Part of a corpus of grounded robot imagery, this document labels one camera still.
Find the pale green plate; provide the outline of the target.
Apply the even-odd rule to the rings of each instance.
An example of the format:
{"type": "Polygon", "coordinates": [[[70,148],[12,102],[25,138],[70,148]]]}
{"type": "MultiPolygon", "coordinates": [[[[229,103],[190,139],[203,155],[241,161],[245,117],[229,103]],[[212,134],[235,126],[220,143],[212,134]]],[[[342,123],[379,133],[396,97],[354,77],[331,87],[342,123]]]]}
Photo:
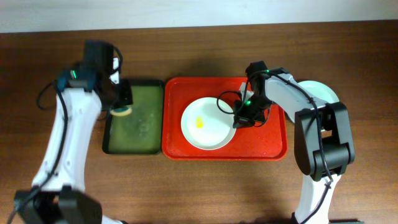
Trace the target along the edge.
{"type": "MultiPolygon", "coordinates": [[[[323,83],[316,81],[302,81],[295,83],[301,90],[304,90],[309,96],[315,97],[314,100],[319,99],[321,103],[317,105],[324,105],[325,103],[336,103],[339,102],[337,94],[328,86],[323,83]]],[[[291,122],[295,123],[295,113],[305,109],[313,108],[308,98],[297,88],[292,85],[285,84],[285,89],[287,89],[287,99],[288,107],[286,113],[290,118],[291,122]]]]}

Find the white plate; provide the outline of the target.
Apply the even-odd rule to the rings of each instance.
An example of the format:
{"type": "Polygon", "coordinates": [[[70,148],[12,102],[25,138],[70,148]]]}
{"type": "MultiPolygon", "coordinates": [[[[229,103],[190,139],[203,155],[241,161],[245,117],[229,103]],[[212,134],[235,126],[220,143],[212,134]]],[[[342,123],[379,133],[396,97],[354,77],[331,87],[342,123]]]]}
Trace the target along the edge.
{"type": "Polygon", "coordinates": [[[233,109],[223,100],[199,98],[183,111],[180,126],[184,138],[194,147],[214,151],[226,146],[236,133],[233,109]]]}

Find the green and yellow sponge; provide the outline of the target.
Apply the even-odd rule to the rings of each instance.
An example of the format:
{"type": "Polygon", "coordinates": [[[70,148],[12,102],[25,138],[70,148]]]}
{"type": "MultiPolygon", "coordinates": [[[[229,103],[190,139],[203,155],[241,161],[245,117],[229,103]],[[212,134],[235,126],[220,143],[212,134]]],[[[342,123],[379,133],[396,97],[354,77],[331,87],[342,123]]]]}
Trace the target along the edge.
{"type": "Polygon", "coordinates": [[[112,116],[127,116],[127,115],[131,114],[131,111],[132,111],[132,109],[130,106],[124,106],[122,108],[112,109],[110,111],[110,114],[112,116]]]}

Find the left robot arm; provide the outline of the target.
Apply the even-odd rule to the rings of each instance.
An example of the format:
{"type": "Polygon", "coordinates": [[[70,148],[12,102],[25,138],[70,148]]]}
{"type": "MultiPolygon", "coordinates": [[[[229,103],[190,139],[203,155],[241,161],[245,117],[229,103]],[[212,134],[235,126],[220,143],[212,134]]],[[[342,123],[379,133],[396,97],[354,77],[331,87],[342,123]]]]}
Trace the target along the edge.
{"type": "Polygon", "coordinates": [[[25,223],[116,223],[85,194],[85,164],[101,112],[132,103],[120,73],[118,68],[72,68],[52,82],[57,105],[47,150],[32,188],[16,192],[9,223],[16,215],[25,223]]]}

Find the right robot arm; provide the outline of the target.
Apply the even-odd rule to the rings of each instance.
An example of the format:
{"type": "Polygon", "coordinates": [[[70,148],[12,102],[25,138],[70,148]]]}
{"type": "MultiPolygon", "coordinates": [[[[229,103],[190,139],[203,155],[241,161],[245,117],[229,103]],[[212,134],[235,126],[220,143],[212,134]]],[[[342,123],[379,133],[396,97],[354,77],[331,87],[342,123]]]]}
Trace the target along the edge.
{"type": "Polygon", "coordinates": [[[282,67],[268,69],[257,62],[250,64],[245,74],[240,99],[234,102],[233,127],[265,124],[264,111],[271,103],[293,117],[295,161],[303,182],[291,222],[329,223],[336,185],[355,158],[347,107],[314,96],[282,67]]]}

